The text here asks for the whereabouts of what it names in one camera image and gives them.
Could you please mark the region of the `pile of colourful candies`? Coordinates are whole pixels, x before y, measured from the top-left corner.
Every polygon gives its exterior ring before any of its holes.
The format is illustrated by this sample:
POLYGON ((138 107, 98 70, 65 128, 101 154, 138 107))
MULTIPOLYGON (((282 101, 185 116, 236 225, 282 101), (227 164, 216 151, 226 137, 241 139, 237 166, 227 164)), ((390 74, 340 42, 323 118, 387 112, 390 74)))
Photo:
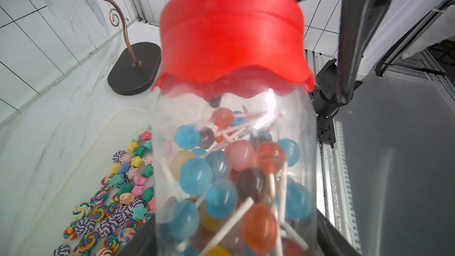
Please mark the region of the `pile of colourful candies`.
POLYGON ((79 238, 79 243, 73 250, 68 245, 60 245, 53 251, 54 256, 113 256, 146 224, 131 219, 125 225, 120 225, 108 212, 111 198, 118 192, 118 188, 107 187, 109 175, 101 180, 101 189, 89 202, 75 206, 75 219, 64 230, 65 239, 79 238))

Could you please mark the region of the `red lid candy jar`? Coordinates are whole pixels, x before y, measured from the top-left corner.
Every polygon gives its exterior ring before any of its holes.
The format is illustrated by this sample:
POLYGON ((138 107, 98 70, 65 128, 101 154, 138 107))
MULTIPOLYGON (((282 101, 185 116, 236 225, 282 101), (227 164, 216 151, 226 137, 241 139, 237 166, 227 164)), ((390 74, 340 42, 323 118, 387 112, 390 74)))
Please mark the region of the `red lid candy jar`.
POLYGON ((153 121, 160 256, 314 256, 315 77, 296 0, 170 0, 153 121))

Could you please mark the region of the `pile of star candies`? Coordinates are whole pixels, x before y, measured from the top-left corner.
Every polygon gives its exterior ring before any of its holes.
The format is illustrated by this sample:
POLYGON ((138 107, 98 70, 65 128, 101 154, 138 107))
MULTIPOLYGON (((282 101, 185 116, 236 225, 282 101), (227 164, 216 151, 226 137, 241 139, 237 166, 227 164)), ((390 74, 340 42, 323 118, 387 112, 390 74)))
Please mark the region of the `pile of star candies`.
POLYGON ((131 219, 146 223, 155 212, 155 188, 149 181, 154 175, 151 122, 146 122, 143 133, 132 137, 125 151, 113 155, 113 161, 107 187, 118 188, 118 192, 111 198, 108 212, 120 225, 131 219))

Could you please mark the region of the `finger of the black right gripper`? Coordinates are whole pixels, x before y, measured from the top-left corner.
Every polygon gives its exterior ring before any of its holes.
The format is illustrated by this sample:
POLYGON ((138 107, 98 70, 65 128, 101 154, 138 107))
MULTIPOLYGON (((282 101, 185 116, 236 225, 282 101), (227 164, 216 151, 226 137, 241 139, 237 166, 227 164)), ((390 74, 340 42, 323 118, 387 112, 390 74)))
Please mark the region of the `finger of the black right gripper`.
POLYGON ((342 106, 353 98, 361 58, 392 0, 342 0, 336 101, 342 106))

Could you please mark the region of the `pile of round lollipops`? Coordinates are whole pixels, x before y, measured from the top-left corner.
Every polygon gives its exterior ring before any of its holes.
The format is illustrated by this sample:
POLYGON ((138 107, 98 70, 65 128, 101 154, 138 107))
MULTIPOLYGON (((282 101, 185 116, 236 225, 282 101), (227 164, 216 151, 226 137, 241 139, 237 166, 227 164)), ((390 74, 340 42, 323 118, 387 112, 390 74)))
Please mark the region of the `pile of round lollipops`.
POLYGON ((155 123, 159 255, 314 255, 315 118, 307 106, 166 104, 155 123))

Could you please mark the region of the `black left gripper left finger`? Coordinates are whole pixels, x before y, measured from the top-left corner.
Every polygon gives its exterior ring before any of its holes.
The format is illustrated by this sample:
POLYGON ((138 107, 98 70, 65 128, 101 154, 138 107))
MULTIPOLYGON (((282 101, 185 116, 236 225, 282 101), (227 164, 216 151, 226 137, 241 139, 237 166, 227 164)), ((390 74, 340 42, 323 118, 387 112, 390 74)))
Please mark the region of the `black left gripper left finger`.
POLYGON ((118 256, 155 256, 156 255, 156 232, 155 217, 151 217, 146 224, 142 225, 139 232, 131 242, 124 246, 118 256))

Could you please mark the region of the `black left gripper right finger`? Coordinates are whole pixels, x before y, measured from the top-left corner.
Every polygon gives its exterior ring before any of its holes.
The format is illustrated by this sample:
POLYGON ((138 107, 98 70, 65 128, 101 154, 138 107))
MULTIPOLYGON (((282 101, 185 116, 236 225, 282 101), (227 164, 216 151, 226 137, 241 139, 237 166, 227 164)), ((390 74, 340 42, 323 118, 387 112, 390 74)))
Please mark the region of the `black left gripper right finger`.
POLYGON ((319 210, 317 242, 324 256, 361 256, 319 210))

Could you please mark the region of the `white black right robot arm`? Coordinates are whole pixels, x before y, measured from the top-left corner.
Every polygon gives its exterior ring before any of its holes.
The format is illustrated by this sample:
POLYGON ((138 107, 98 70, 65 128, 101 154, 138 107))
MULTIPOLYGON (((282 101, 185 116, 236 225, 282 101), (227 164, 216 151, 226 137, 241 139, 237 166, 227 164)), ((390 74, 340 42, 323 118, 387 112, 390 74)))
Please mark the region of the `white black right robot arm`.
POLYGON ((368 71, 381 66, 385 54, 444 1, 341 0, 338 58, 316 77, 316 113, 332 117, 348 104, 368 71))

